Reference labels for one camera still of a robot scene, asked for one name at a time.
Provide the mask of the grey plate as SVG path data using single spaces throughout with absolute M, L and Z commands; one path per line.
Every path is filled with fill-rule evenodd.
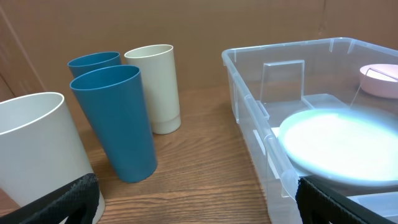
M 346 185 L 397 185 L 397 118 L 387 113 L 319 109 L 279 127 L 289 159 L 307 172 Z

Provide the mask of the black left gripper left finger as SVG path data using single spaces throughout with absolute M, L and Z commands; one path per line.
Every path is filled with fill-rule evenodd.
M 53 192 L 1 217 L 1 224 L 90 224 L 99 206 L 94 173 L 85 174 Z

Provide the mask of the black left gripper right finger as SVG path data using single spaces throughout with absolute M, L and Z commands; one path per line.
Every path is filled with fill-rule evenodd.
M 394 224 L 312 176 L 298 180 L 295 200 L 303 224 Z

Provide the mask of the pink bowl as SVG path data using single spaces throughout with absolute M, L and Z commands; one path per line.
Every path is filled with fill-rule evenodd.
M 370 64 L 360 68 L 360 87 L 366 93 L 397 99 L 397 65 Z

